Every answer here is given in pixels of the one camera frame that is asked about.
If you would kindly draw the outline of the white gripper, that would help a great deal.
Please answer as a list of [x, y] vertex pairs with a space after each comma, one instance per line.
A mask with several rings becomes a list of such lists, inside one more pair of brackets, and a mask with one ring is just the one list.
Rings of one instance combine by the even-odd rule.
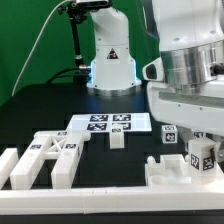
[[[162, 82], [147, 84], [150, 112], [157, 121], [224, 136], [224, 80], [200, 86], [200, 93], [182, 95]], [[210, 149], [213, 162], [219, 163], [220, 144]]]

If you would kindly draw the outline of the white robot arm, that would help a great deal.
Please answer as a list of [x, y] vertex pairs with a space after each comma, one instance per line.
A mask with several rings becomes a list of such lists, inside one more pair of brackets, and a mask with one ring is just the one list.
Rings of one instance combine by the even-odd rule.
[[[224, 137], [224, 6], [222, 0], [143, 0], [146, 33], [157, 58], [142, 68], [157, 121]], [[127, 20], [113, 8], [92, 14], [96, 56], [88, 87], [118, 95], [140, 81], [127, 50]]]

